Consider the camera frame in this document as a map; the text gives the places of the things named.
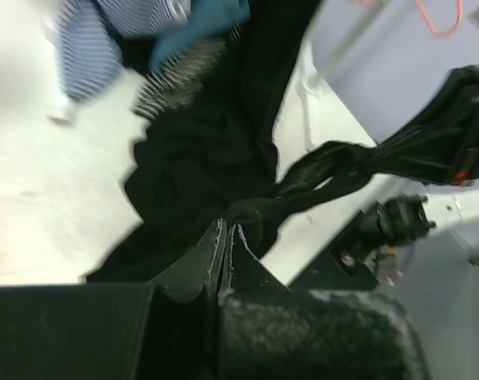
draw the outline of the black cloth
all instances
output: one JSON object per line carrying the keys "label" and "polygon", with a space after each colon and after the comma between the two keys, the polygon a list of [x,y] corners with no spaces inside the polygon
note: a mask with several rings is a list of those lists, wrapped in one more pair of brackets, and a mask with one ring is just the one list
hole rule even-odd
{"label": "black cloth", "polygon": [[[90,282],[118,271],[130,281],[155,276],[233,202],[269,191],[278,161],[273,125],[320,1],[250,1],[241,38],[230,43],[193,105],[163,112],[134,145],[138,167],[125,191],[144,223],[88,275]],[[269,235],[260,251],[275,239]]]}

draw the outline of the red cable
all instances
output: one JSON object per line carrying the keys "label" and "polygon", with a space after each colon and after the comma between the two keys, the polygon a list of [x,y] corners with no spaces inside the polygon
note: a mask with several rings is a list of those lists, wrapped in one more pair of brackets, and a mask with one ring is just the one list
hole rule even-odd
{"label": "red cable", "polygon": [[[361,6],[373,6],[380,1],[385,1],[385,0],[359,0],[359,4]],[[413,1],[415,2],[417,8],[419,9],[420,14],[422,14],[422,17],[424,18],[424,21],[426,21],[426,24],[428,25],[429,30],[431,30],[431,33],[433,34],[433,36],[441,37],[441,38],[448,37],[449,35],[454,33],[462,23],[462,15],[463,15],[462,3],[463,3],[463,0],[457,0],[457,2],[458,2],[458,17],[457,17],[457,20],[455,21],[454,26],[452,26],[448,30],[444,30],[444,31],[440,31],[435,27],[434,23],[432,22],[432,19],[429,17],[429,14],[428,14],[427,10],[422,5],[421,0],[413,0]]]}

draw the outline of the gray panel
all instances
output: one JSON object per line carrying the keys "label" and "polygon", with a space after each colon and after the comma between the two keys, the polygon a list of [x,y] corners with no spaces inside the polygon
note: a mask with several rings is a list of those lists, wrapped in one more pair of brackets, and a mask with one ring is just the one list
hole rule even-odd
{"label": "gray panel", "polygon": [[435,380],[479,380],[479,268],[451,234],[421,241],[392,292],[412,315]]}

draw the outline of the black plastic part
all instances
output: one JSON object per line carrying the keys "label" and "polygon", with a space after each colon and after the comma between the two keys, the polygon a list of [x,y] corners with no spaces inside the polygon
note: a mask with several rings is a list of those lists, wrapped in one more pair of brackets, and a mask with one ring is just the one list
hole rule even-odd
{"label": "black plastic part", "polygon": [[144,283],[0,288],[0,380],[186,378],[201,356],[201,299]]}
{"label": "black plastic part", "polygon": [[220,302],[222,380],[429,380],[405,311],[382,294],[233,291]]}
{"label": "black plastic part", "polygon": [[291,283],[290,289],[374,290],[378,286],[378,280],[361,260],[355,260],[352,266],[347,266],[342,261],[344,253],[361,257],[363,253],[370,252],[359,239],[359,226],[364,215],[364,212],[359,211]]}
{"label": "black plastic part", "polygon": [[365,260],[372,249],[382,245],[403,246],[426,237],[436,227],[426,218],[423,203],[427,199],[426,196],[398,196],[371,207],[358,225],[363,247],[363,254],[358,258]]}
{"label": "black plastic part", "polygon": [[241,225],[233,225],[227,238],[220,292],[230,289],[288,291],[252,253]]}

